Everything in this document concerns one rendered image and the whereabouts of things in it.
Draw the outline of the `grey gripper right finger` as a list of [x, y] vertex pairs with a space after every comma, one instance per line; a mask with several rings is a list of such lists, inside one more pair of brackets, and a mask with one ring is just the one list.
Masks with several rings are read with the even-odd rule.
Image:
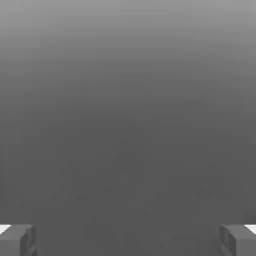
[[221, 225], [221, 256], [256, 256], [256, 224]]

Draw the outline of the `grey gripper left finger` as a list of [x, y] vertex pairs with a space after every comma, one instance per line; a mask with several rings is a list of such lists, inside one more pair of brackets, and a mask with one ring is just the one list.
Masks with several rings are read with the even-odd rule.
[[0, 224], [0, 256], [38, 256], [37, 227]]

